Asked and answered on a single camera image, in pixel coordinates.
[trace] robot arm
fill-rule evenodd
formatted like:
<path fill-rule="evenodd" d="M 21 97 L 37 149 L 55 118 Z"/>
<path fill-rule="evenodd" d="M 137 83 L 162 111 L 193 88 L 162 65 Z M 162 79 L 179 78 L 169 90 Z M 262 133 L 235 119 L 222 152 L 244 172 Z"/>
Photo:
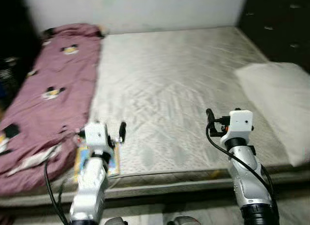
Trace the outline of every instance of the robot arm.
<path fill-rule="evenodd" d="M 214 118 L 211 109 L 207 109 L 210 136 L 221 137 L 220 143 L 226 150 L 250 167 L 257 176 L 248 168 L 229 158 L 229 173 L 233 179 L 233 187 L 237 203 L 241 209 L 246 225 L 276 225 L 279 219 L 274 212 L 277 210 L 268 189 L 258 177 L 261 174 L 262 165 L 256 157 L 253 146 L 248 145 L 249 134 L 254 129 L 252 126 L 253 113 L 247 110 L 236 109 L 230 112 L 230 116 Z M 222 132 L 217 132 L 214 123 L 222 125 Z"/>
<path fill-rule="evenodd" d="M 70 224 L 98 225 L 104 208 L 104 191 L 108 188 L 108 165 L 115 143 L 125 140 L 126 123 L 120 127 L 116 141 L 108 136 L 106 125 L 89 123 L 85 127 L 90 158 L 78 178 L 78 190 L 70 208 Z"/>

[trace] pink blanket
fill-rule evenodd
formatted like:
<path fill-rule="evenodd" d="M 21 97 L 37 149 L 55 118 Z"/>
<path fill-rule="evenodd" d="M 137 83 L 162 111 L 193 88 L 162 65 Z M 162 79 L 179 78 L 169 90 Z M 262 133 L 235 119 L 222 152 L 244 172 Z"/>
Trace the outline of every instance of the pink blanket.
<path fill-rule="evenodd" d="M 62 142 L 61 152 L 49 161 L 48 175 L 54 179 L 73 166 L 76 129 L 85 125 L 96 81 L 100 52 L 99 29 L 94 25 L 72 24 L 53 29 L 18 96 L 7 110 L 0 129 L 14 123 L 20 133 L 8 143 L 11 153 L 0 156 L 0 195 L 12 195 L 43 186 L 41 164 L 8 172 L 34 154 Z M 43 96 L 55 89 L 59 94 Z"/>

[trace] white wall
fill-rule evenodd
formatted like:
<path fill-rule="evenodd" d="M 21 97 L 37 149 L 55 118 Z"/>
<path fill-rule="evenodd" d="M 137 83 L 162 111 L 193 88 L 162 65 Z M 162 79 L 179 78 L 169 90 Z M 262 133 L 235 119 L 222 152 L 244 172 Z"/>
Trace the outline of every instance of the white wall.
<path fill-rule="evenodd" d="M 26 0 L 39 31 L 68 23 L 113 33 L 234 25 L 243 0 Z"/>

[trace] floor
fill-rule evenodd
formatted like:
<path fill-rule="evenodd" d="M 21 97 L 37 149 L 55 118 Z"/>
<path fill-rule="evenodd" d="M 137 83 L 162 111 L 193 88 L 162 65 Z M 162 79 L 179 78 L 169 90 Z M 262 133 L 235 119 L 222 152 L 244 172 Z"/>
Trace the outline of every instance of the floor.
<path fill-rule="evenodd" d="M 310 221 L 310 194 L 287 193 L 278 200 L 281 225 L 308 225 Z M 220 199 L 178 204 L 153 204 L 107 209 L 101 225 L 121 216 L 130 225 L 165 225 L 179 215 L 192 216 L 203 225 L 240 225 L 243 219 L 234 200 Z M 61 225 L 56 215 L 17 218 L 14 225 Z"/>

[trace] mattress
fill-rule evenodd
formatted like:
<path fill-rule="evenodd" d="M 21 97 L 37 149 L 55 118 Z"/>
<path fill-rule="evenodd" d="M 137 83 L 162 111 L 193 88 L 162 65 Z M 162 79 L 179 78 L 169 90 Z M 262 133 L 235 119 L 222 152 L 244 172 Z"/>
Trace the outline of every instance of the mattress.
<path fill-rule="evenodd" d="M 109 35 L 90 120 L 106 122 L 114 137 L 124 120 L 127 136 L 121 174 L 111 178 L 107 198 L 230 187 L 227 157 L 205 137 L 207 108 L 218 116 L 236 107 L 253 111 L 250 143 L 274 180 L 309 179 L 307 168 L 289 165 L 282 143 L 234 75 L 266 61 L 235 27 Z M 55 192 L 61 181 L 54 182 Z M 67 183 L 62 201 L 70 202 L 75 189 Z M 0 200 L 0 206 L 46 203 L 44 187 Z"/>

